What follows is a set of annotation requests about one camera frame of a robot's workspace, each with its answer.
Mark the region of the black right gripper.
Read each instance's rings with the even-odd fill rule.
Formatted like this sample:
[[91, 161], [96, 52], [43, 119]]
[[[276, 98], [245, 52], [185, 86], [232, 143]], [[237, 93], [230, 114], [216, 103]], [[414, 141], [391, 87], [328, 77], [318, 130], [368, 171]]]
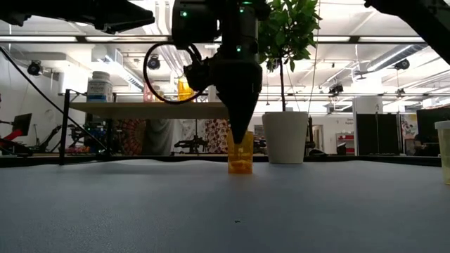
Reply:
[[222, 43], [210, 63], [210, 81], [228, 110], [233, 141], [241, 144], [262, 89], [257, 40]]

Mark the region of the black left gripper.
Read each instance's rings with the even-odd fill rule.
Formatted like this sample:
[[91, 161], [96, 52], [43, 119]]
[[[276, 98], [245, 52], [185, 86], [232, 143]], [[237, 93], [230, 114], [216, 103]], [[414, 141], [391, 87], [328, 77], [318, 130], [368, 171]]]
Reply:
[[96, 30], [116, 34], [155, 22], [152, 11], [128, 0], [0, 0], [0, 20], [22, 27], [32, 16], [93, 21]]

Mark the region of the large orange bottle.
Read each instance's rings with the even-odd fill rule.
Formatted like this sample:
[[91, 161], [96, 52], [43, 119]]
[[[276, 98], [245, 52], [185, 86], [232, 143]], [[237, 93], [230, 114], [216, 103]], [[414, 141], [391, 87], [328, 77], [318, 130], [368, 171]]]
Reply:
[[228, 146], [228, 173], [229, 174], [251, 174], [254, 152], [254, 135], [251, 131], [246, 131], [240, 144], [233, 141], [232, 131], [227, 135]]
[[187, 100], [195, 95], [195, 91], [189, 86], [188, 80], [185, 77], [181, 77], [178, 79], [177, 88], [179, 100]]

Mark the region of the large white labelled bottle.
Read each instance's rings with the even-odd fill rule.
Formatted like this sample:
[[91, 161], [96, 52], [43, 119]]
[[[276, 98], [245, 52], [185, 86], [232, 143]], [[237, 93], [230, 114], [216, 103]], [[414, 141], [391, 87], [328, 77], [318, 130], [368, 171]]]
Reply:
[[92, 78], [88, 81], [88, 102], [112, 102], [113, 86], [110, 82], [110, 74], [103, 71], [94, 71]]

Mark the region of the pale yellow bottle white cap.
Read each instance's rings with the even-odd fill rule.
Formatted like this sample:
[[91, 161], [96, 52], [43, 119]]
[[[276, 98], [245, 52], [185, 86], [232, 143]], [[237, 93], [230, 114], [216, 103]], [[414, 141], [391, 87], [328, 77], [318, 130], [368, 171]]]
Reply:
[[438, 134], [444, 183], [450, 186], [450, 120], [435, 122]]

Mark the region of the circle patterned cloth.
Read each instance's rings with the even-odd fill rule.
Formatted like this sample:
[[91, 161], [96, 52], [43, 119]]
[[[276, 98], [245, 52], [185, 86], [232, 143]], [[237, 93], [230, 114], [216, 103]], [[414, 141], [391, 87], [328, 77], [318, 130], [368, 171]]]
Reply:
[[227, 153], [229, 121], [227, 119], [208, 119], [205, 123], [205, 127], [207, 152], [212, 154]]

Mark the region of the green plant in white pot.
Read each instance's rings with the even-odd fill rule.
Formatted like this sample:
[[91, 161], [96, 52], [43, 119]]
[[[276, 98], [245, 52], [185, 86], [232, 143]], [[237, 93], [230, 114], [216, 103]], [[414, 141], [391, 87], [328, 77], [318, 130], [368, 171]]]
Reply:
[[284, 67], [295, 70], [297, 61], [310, 59], [320, 29], [319, 0], [269, 0], [269, 17], [259, 23], [259, 57], [269, 72], [279, 70], [282, 109], [262, 115], [267, 155], [272, 164], [301, 164], [308, 116], [288, 111], [285, 104]]

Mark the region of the grey hanging cloth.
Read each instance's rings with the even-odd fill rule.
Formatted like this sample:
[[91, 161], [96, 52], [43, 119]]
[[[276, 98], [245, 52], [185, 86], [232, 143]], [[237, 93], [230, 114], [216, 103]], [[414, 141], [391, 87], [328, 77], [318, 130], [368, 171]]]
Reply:
[[173, 119], [147, 119], [142, 155], [170, 155], [174, 133]]

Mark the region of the blue table mat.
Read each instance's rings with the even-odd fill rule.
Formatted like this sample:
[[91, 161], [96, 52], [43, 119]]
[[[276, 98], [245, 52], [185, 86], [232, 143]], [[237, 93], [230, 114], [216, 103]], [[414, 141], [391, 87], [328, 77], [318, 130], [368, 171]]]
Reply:
[[438, 167], [131, 160], [0, 169], [0, 253], [450, 253]]

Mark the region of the mandala patterned cloth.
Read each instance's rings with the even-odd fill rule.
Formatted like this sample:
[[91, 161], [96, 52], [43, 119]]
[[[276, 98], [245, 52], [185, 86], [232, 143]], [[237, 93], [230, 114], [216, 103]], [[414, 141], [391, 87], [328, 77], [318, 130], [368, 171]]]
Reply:
[[114, 124], [121, 153], [129, 156], [141, 155], [146, 122], [143, 119], [117, 119]]

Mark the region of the black partition panels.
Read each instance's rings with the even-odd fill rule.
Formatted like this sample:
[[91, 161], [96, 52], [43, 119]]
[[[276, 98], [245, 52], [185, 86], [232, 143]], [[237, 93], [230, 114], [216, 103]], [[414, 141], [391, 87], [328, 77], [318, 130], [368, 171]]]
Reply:
[[356, 115], [357, 152], [365, 155], [399, 155], [399, 129], [395, 114]]

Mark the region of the black monitor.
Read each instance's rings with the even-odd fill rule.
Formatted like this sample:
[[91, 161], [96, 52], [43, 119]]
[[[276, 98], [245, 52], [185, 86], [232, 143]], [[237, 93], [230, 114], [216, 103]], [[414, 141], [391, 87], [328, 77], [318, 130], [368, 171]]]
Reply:
[[436, 138], [435, 123], [450, 120], [450, 108], [422, 109], [416, 115], [418, 135], [422, 138]]
[[30, 129], [32, 113], [17, 115], [13, 120], [13, 132], [20, 132], [20, 136], [27, 136]]

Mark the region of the floral poster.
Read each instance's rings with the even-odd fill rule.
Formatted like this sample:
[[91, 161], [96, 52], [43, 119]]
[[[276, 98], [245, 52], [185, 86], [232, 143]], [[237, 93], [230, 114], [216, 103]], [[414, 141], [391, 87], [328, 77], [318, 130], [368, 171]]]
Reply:
[[402, 114], [401, 132], [403, 139], [414, 139], [418, 135], [418, 118], [416, 114]]

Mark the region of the person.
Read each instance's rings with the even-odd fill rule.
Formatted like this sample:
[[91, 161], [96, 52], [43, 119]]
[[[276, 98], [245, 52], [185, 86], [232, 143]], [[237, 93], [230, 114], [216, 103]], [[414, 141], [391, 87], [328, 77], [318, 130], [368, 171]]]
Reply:
[[428, 145], [422, 143], [419, 135], [415, 135], [413, 144], [414, 144], [414, 156], [438, 157], [440, 154], [438, 145]]

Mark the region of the black table frame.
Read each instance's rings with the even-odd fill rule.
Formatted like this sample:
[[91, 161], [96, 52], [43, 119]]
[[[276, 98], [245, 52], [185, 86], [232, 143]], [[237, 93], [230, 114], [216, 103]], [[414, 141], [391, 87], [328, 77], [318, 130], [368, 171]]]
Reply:
[[[160, 162], [186, 162], [194, 161], [208, 161], [208, 162], [227, 162], [227, 156], [213, 155], [213, 156], [92, 156], [92, 155], [73, 155], [63, 158], [62, 165], [65, 164], [80, 164], [87, 162], [116, 162], [127, 160], [156, 160]], [[349, 161], [367, 161], [367, 162], [382, 162], [392, 164], [408, 164], [420, 165], [428, 167], [440, 167], [442, 165], [440, 157], [418, 157], [418, 156], [308, 156], [304, 158], [304, 162], [349, 162]], [[43, 164], [58, 164], [59, 157], [43, 156], [43, 157], [0, 157], [0, 168], [8, 167], [28, 167]]]

